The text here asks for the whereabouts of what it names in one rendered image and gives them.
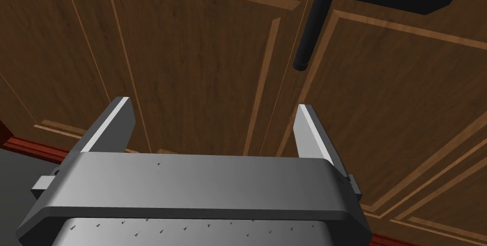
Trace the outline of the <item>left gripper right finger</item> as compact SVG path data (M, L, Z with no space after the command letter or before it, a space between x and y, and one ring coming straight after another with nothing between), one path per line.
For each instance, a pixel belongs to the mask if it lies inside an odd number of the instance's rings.
M349 178L341 157L311 105L298 105L294 118L293 133L299 157L325 159L345 178Z

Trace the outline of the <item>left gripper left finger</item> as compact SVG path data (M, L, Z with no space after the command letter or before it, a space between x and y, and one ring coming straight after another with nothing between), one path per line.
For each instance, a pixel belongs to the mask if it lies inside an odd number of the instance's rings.
M79 140L79 152L125 152L135 124L131 98L116 97Z

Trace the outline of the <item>brown wooden cupboard door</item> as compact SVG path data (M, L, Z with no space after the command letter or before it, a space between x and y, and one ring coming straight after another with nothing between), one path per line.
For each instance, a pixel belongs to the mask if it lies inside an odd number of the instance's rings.
M487 0L426 16L333 0L307 71L292 56L311 0L282 16L250 153L294 156L317 112L371 229L422 246L487 246Z
M110 0L150 151L259 150L302 0Z

